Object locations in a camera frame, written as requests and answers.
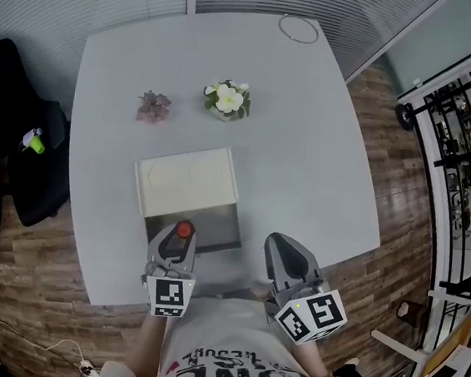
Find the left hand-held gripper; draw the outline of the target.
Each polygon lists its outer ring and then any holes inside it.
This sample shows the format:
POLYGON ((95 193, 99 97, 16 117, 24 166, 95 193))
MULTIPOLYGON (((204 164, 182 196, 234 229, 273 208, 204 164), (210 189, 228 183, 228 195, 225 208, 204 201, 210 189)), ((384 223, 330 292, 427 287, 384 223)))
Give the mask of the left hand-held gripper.
POLYGON ((163 228, 148 245, 149 261, 141 277, 149 295, 150 314, 157 317, 184 316, 196 286, 196 277, 168 265, 192 268, 196 253, 196 228, 179 221, 163 228))

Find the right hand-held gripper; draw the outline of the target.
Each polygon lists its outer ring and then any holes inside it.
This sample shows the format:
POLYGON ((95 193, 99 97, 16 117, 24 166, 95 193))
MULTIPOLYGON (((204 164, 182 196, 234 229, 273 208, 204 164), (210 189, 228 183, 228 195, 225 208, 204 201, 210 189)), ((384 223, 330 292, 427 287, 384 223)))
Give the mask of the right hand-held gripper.
POLYGON ((269 322, 276 322, 295 345, 325 338, 347 323, 340 293, 319 277, 315 256, 296 239, 271 233, 264 244, 268 278, 284 283, 265 300, 269 322), (294 284, 287 280, 294 278, 294 284))

